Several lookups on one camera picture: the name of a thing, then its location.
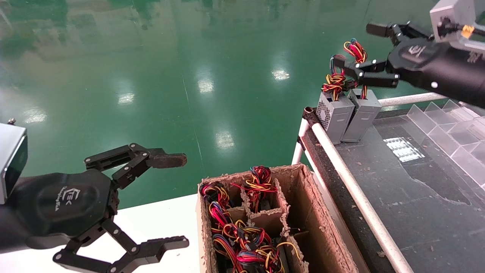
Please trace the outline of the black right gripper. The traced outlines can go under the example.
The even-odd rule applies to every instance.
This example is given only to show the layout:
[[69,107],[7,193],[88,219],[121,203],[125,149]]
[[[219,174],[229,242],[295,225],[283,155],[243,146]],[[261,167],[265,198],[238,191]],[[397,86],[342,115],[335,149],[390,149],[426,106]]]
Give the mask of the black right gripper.
[[416,88],[459,100],[476,107],[485,106],[484,54],[436,43],[431,31],[408,21],[405,24],[370,22],[366,32],[390,38],[396,46],[386,61],[347,61],[341,55],[333,64],[357,85],[396,88],[399,80]]

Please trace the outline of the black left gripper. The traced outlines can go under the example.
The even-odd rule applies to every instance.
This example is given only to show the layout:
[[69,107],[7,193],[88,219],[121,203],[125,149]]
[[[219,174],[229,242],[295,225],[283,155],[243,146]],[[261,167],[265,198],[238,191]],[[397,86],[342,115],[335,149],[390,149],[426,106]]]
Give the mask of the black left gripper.
[[[132,273],[140,266],[159,263],[169,250],[189,247],[185,236],[136,244],[114,221],[103,221],[114,213],[110,204],[114,187],[125,189],[150,168],[185,166],[186,154],[167,154],[162,148],[132,143],[87,157],[84,163],[88,171],[83,173],[19,179],[1,205],[1,253],[66,245],[52,258],[63,268],[81,273]],[[102,173],[117,166],[123,167],[111,179]],[[77,254],[88,238],[104,233],[126,251],[120,259],[109,263]]]

